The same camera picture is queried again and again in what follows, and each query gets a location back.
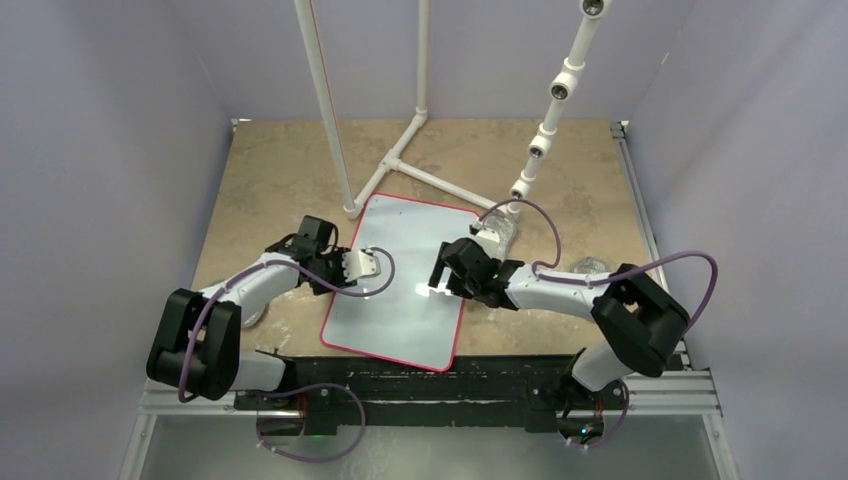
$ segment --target pvc pipe frame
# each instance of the pvc pipe frame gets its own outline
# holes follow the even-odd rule
[[[598,31],[601,19],[606,16],[611,3],[612,0],[606,0],[604,2],[603,14],[597,17],[590,17],[584,12],[583,20],[580,22],[580,28],[577,30],[577,35],[574,38],[574,43],[571,44],[571,51],[568,53],[568,57],[566,57],[563,62],[563,72],[569,72],[579,80],[580,75],[583,73],[583,67],[586,65],[586,53],[589,51],[589,45],[592,44],[592,39],[595,38],[595,33]],[[574,85],[574,90],[577,90],[577,83]],[[550,140],[553,140],[553,136],[557,131],[557,125],[562,117],[562,111],[565,109],[565,104],[573,95],[574,91],[571,91],[565,99],[559,100],[554,98],[551,100],[551,104],[545,114],[545,119],[542,124],[539,125],[539,135],[544,134],[545,136],[550,137]],[[527,157],[527,163],[519,174],[518,181],[516,181],[513,185],[514,191],[518,185],[521,186],[520,191],[522,198],[526,197],[527,194],[530,193],[530,190],[533,187],[533,182],[536,180],[536,175],[539,172],[542,160],[543,158],[536,158],[533,156]],[[521,204],[518,202],[511,203],[508,206],[507,211],[511,215],[517,215],[521,211]]]
[[[330,94],[330,85],[327,79],[327,67],[324,64],[324,56],[321,51],[321,42],[318,37],[318,25],[315,21],[315,11],[312,0],[294,0],[297,8],[297,18],[300,22],[303,43],[306,46],[306,54],[309,58],[309,68],[312,72],[312,81],[315,84],[315,93],[318,96],[318,104],[321,108],[321,118],[324,128],[327,130],[327,139],[330,143],[330,152],[336,166],[339,184],[342,188],[344,200],[344,211],[351,219],[356,218],[362,212],[365,202],[374,193],[380,181],[387,173],[394,170],[405,173],[410,177],[453,194],[463,200],[471,202],[481,208],[489,208],[495,204],[494,201],[477,195],[464,188],[446,182],[440,178],[430,175],[411,165],[403,163],[400,154],[409,144],[415,133],[427,121],[427,65],[428,65],[428,41],[430,36],[430,0],[418,1],[418,85],[415,104],[415,116],[412,117],[409,126],[400,136],[395,145],[389,149],[380,161],[374,174],[365,183],[362,191],[356,198],[352,198],[350,182],[345,167],[344,152],[342,150],[341,138],[339,137],[338,120],[333,108],[333,99]]]
[[[306,46],[306,56],[309,59],[312,82],[315,84],[315,93],[318,95],[321,118],[324,119],[324,128],[327,130],[330,153],[333,156],[336,175],[339,177],[339,185],[342,189],[344,211],[348,217],[356,218],[359,212],[354,205],[353,194],[350,190],[350,181],[347,177],[344,150],[342,149],[342,141],[339,136],[335,108],[333,108],[333,97],[330,94],[330,82],[327,79],[324,54],[321,52],[321,41],[318,38],[318,24],[315,22],[315,11],[312,7],[312,0],[294,0],[294,6],[297,9],[297,20],[300,23],[303,44]]]
[[[469,190],[454,185],[450,182],[442,180],[434,175],[419,170],[411,165],[404,163],[400,159],[400,154],[403,149],[409,144],[415,133],[427,121],[427,67],[428,67],[428,41],[430,35],[430,0],[418,0],[418,84],[417,97],[415,105],[415,116],[409,126],[403,132],[395,145],[389,149],[383,159],[380,161],[374,174],[365,183],[362,191],[353,199],[350,190],[350,182],[347,176],[347,169],[344,161],[344,152],[342,150],[341,139],[339,137],[338,122],[336,119],[335,110],[333,108],[333,99],[330,94],[330,85],[327,80],[327,68],[324,64],[323,53],[321,52],[321,43],[318,38],[318,25],[315,22],[315,13],[312,6],[312,0],[294,0],[297,8],[298,21],[300,22],[301,32],[303,34],[304,45],[306,46],[307,57],[309,58],[309,67],[312,72],[312,80],[315,84],[315,92],[318,95],[318,104],[321,108],[321,117],[324,120],[324,127],[327,130],[327,138],[330,143],[330,151],[333,155],[333,162],[336,166],[336,173],[339,177],[339,184],[342,189],[342,197],[344,200],[344,210],[347,216],[351,219],[356,218],[362,212],[365,202],[380,184],[386,174],[392,170],[405,173],[419,181],[432,185],[436,188],[444,190],[458,198],[473,203],[481,208],[489,208],[495,204],[494,201],[477,195]],[[605,9],[609,8],[612,0],[606,0]],[[572,44],[569,57],[566,59],[568,65],[575,70],[582,70],[586,53],[589,50],[589,45],[595,36],[598,29],[598,24],[604,15],[597,18],[591,18],[584,15],[580,23],[580,29],[577,32],[577,37]],[[565,108],[565,101],[554,100],[548,108],[545,115],[543,125],[549,127],[556,125],[562,111]],[[553,137],[556,129],[545,128],[546,134]],[[523,182],[524,191],[529,193],[531,184],[536,179],[541,158],[529,157],[527,165],[521,172],[519,182]],[[518,213],[517,203],[512,203],[508,211],[513,214]]]

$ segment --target metal frame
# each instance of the metal frame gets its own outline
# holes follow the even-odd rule
[[[618,147],[622,170],[626,173],[628,187],[639,219],[640,230],[652,259],[658,259],[656,241],[645,211],[642,195],[633,171],[624,131],[620,123],[610,126],[613,139]],[[661,269],[659,281],[668,288]],[[688,363],[686,344],[680,342],[676,352],[684,359],[684,371],[666,372],[660,378],[648,378],[642,375],[628,375],[625,380],[632,392],[628,415],[700,415],[709,439],[716,470],[721,480],[738,480],[735,461],[724,432],[721,406],[709,371],[693,371]],[[248,416],[255,417],[258,412],[233,409],[234,393],[225,395],[218,401],[199,398],[189,404],[177,400],[176,389],[161,383],[147,381],[139,402],[138,418],[119,478],[129,480],[139,478],[144,459],[159,415],[170,416]],[[591,415],[591,412],[573,412],[574,415]],[[263,417],[277,416],[294,418],[295,411],[262,412]]]
[[[657,241],[654,236],[654,231],[651,228],[651,222],[648,219],[648,212],[645,209],[645,202],[642,199],[642,191],[639,189],[639,182],[636,179],[636,172],[633,168],[633,161],[630,158],[630,151],[627,148],[627,139],[626,139],[626,128],[620,122],[612,122],[610,124],[610,133],[612,134],[613,140],[615,141],[616,147],[618,148],[618,156],[621,162],[621,169],[627,175],[627,186],[630,189],[630,196],[633,200],[633,205],[636,207],[636,214],[639,217],[639,229],[642,232],[642,240],[645,243],[645,248],[648,250],[648,254],[651,257],[651,260],[659,260],[660,254],[657,249]],[[659,267],[656,269],[657,274],[659,276],[660,285],[663,286],[666,290],[668,290],[668,282],[666,281],[665,273],[663,272],[663,268]],[[685,349],[685,339],[680,342],[683,344],[683,348]],[[689,362],[689,355],[682,354],[684,365],[688,365],[691,369],[691,363]],[[707,372],[712,383],[712,375]],[[711,388],[713,394],[715,394],[715,386]],[[733,458],[733,452],[730,448],[730,444],[727,441],[727,435],[724,432],[724,421],[721,417],[721,405],[718,403],[718,395],[716,394],[716,406],[717,414],[704,414],[702,416],[704,420],[704,428],[707,431],[707,438],[710,443],[710,451],[713,455],[713,461],[716,466],[716,470],[718,472],[719,478],[721,480],[738,480],[739,479],[739,470],[736,467],[736,461]]]

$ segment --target pipe fitting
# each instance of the pipe fitting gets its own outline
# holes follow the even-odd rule
[[[528,184],[533,183],[536,180],[536,176],[533,175],[531,177],[530,175],[527,175],[526,171],[527,171],[526,168],[521,170],[521,173],[518,175],[518,179],[521,180],[524,183],[528,183]]]
[[[544,159],[548,156],[548,152],[551,150],[551,140],[542,135],[536,135],[533,137],[533,140],[530,142],[530,145],[527,147],[527,153],[533,157],[538,158],[540,160]]]
[[[362,207],[364,207],[364,206],[365,206],[364,203],[358,203],[358,202],[354,201],[352,209],[349,209],[349,208],[347,208],[347,206],[342,205],[342,210],[344,210],[345,216],[349,220],[354,220],[354,219],[356,219],[356,217],[359,216],[360,213],[362,213]]]
[[[519,178],[512,184],[512,188],[509,189],[509,196],[512,198],[524,198],[530,193],[530,183],[525,180]]]
[[[396,155],[392,155],[392,153],[393,152],[389,150],[389,152],[386,153],[386,156],[384,156],[383,159],[380,160],[380,165],[386,167],[389,170],[397,170],[398,165],[401,164],[401,160]]]
[[[560,72],[551,82],[550,93],[554,100],[564,101],[577,89],[577,75],[572,72]]]
[[[580,11],[586,18],[599,20],[607,14],[610,0],[580,0]]]

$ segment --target wire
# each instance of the wire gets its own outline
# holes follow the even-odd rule
[[[547,268],[550,268],[550,269],[556,268],[557,265],[559,265],[560,258],[562,257],[562,240],[559,238],[559,231],[557,230],[556,225],[554,225],[554,221],[551,218],[551,216],[548,215],[548,213],[545,212],[542,209],[542,207],[540,207],[536,203],[531,202],[530,200],[527,200],[527,199],[524,199],[524,198],[509,198],[507,200],[500,201],[500,202],[492,205],[491,207],[489,207],[488,210],[486,210],[485,212],[483,212],[480,215],[478,220],[482,222],[484,218],[489,216],[498,207],[500,207],[502,205],[506,205],[508,203],[513,203],[513,202],[524,203],[524,204],[530,205],[531,207],[535,208],[540,214],[542,214],[542,216],[545,218],[545,220],[547,220],[548,225],[550,225],[551,231],[554,234],[554,240],[556,242],[556,250],[557,250],[556,251],[556,258],[554,259],[554,262],[551,264],[551,263],[543,262],[541,260],[537,260],[537,261],[533,262],[530,266],[530,268],[533,271],[533,274],[536,275],[537,278],[539,278],[541,280],[547,280],[547,281],[553,282],[553,283],[564,283],[564,284],[567,284],[567,285],[599,287],[599,286],[602,286],[602,285],[608,285],[610,283],[615,283],[615,282],[620,282],[622,280],[627,280],[628,278],[635,277],[636,275],[640,275],[640,274],[645,273],[649,270],[653,270],[657,267],[661,267],[661,266],[663,266],[667,263],[671,263],[671,262],[674,262],[676,260],[680,260],[682,258],[700,257],[700,258],[703,258],[704,260],[706,260],[707,263],[710,264],[710,281],[707,284],[707,290],[706,290],[706,292],[704,292],[703,298],[701,298],[701,303],[698,304],[698,307],[695,309],[695,312],[692,314],[692,317],[689,321],[689,325],[687,326],[686,331],[689,331],[689,329],[691,329],[695,325],[695,322],[697,322],[698,319],[701,318],[701,314],[704,313],[704,309],[707,308],[707,304],[710,302],[710,298],[712,298],[713,292],[715,291],[716,282],[718,282],[718,263],[716,263],[715,259],[710,254],[702,252],[700,250],[684,250],[682,252],[673,253],[673,254],[668,255],[666,257],[663,257],[659,260],[656,260],[656,261],[653,261],[651,263],[642,265],[641,267],[634,268],[633,270],[628,270],[627,272],[620,273],[618,275],[611,275],[607,278],[602,278],[602,279],[598,279],[598,280],[583,281],[583,280],[577,280],[577,279],[574,279],[574,278],[554,277],[554,276],[545,275],[544,273],[538,272],[537,269],[539,268],[539,266],[547,267]]]
[[[335,252],[339,248],[339,227],[336,224],[333,224],[333,246],[330,247],[329,250],[324,250],[325,252]]]
[[[627,388],[627,384],[624,383],[623,379],[618,379],[618,384],[621,385],[621,392],[624,395],[624,405],[621,407],[621,415],[618,417],[618,420],[615,421],[615,425],[612,426],[609,432],[604,432],[600,440],[594,443],[581,445],[581,448],[590,449],[600,447],[612,440],[618,431],[621,430],[621,426],[624,424],[624,419],[627,417],[627,411],[630,410],[630,389]]]
[[[337,383],[316,383],[316,384],[313,384],[313,385],[308,385],[306,387],[298,388],[296,390],[291,390],[289,392],[257,392],[257,393],[259,395],[264,396],[265,398],[280,399],[280,398],[287,398],[287,397],[290,397],[292,395],[299,395],[301,393],[309,392],[309,391],[312,391],[312,390],[318,390],[319,388],[334,388],[336,390],[342,390],[343,392],[350,395],[350,398],[353,399],[353,402],[356,404],[356,407],[359,409],[359,418],[360,418],[359,431],[356,432],[356,438],[353,439],[353,441],[350,443],[350,445],[347,446],[347,448],[345,448],[344,450],[342,450],[339,453],[335,453],[333,455],[328,455],[326,457],[306,457],[306,456],[303,456],[303,455],[298,455],[296,453],[286,452],[284,450],[280,450],[277,447],[269,444],[265,440],[265,438],[262,436],[262,424],[259,421],[257,421],[256,422],[256,437],[259,438],[259,445],[261,445],[262,447],[264,447],[266,450],[268,450],[271,453],[275,453],[277,455],[281,455],[281,456],[286,457],[286,458],[291,458],[292,460],[297,460],[297,461],[300,461],[300,462],[307,462],[307,463],[332,462],[332,461],[338,460],[338,459],[344,457],[345,455],[349,454],[350,452],[352,452],[356,448],[356,446],[359,445],[359,442],[362,441],[362,437],[365,435],[365,407],[362,405],[362,401],[359,399],[359,397],[357,397],[356,394],[353,393],[353,391],[351,391],[350,389],[348,389],[348,388],[346,388],[342,385],[339,385]]]
[[[598,395],[598,404],[595,407],[595,417],[599,418],[602,422],[604,421],[604,397]]]
[[[304,398],[305,398],[304,396],[302,396],[302,395],[298,395],[298,396],[294,399],[294,408],[296,408],[296,409],[297,409],[297,413],[300,415],[300,419],[301,419],[301,420],[303,420],[303,418],[304,418],[304,416],[305,416],[305,415],[304,415],[304,414],[305,414],[305,412],[304,412],[304,409],[303,409],[303,408],[304,408],[304,407],[303,407],[303,401],[304,401]]]
[[[334,292],[336,292],[340,295],[345,295],[345,296],[348,296],[348,297],[356,297],[356,298],[371,297],[371,296],[377,295],[377,294],[385,291],[387,288],[389,288],[389,285],[391,285],[392,281],[395,279],[395,260],[389,252],[387,252],[386,250],[384,250],[380,247],[370,247],[370,249],[375,251],[375,252],[380,252],[383,255],[385,255],[386,258],[388,258],[388,260],[389,260],[389,265],[391,266],[391,271],[389,272],[389,278],[386,280],[386,283],[381,285],[376,290],[372,290],[370,292],[351,292],[351,291],[348,291],[348,290],[341,289],[339,287],[336,287],[335,285],[332,285],[331,283],[328,283],[323,278],[321,278],[318,275],[310,272],[309,270],[298,265],[297,263],[291,262],[289,260],[275,259],[275,260],[269,260],[269,261],[265,262],[264,264],[256,263],[256,264],[251,265],[250,267],[244,269],[243,271],[233,275],[232,278],[227,280],[227,283],[224,284],[223,287],[219,288],[217,291],[215,291],[215,293],[212,294],[211,297],[209,297],[209,300],[206,301],[206,304],[203,305],[203,308],[200,310],[200,314],[197,316],[197,321],[194,323],[194,328],[192,328],[192,330],[191,330],[191,334],[189,335],[189,338],[188,338],[188,345],[186,346],[185,358],[183,359],[183,368],[180,371],[180,381],[179,381],[179,384],[178,384],[178,387],[177,387],[177,398],[180,400],[180,403],[188,403],[188,402],[196,399],[197,396],[198,396],[195,393],[195,394],[192,394],[190,397],[186,397],[186,385],[188,384],[188,374],[189,374],[189,370],[191,369],[191,358],[192,358],[192,355],[194,354],[194,348],[197,345],[197,335],[200,334],[200,330],[201,330],[201,328],[203,328],[203,323],[206,321],[206,317],[209,315],[209,312],[212,310],[212,307],[215,305],[215,303],[218,301],[218,299],[221,298],[221,296],[224,295],[225,292],[229,291],[234,286],[236,286],[240,281],[244,280],[247,276],[249,276],[249,275],[251,275],[255,272],[258,272],[260,270],[264,270],[267,267],[271,267],[271,266],[275,266],[275,265],[282,265],[282,266],[293,268],[293,269],[297,270],[298,272],[309,277],[312,281],[317,282],[319,285],[323,286],[324,288],[328,288],[328,289],[330,289],[330,290],[332,290],[332,291],[334,291]]]

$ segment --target gray wall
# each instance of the gray wall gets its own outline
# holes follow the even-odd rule
[[[848,4],[700,0],[633,116],[660,250],[718,259],[690,335],[742,476],[845,478]],[[705,268],[668,269],[694,305]]]
[[[0,5],[0,465],[115,478],[228,120],[163,1]]]
[[[292,0],[173,0],[233,117],[318,118]],[[587,59],[571,117],[627,119],[694,0],[618,1]],[[568,54],[578,0],[434,0],[430,114],[542,117]],[[406,118],[415,107],[417,2],[315,0],[342,117]]]

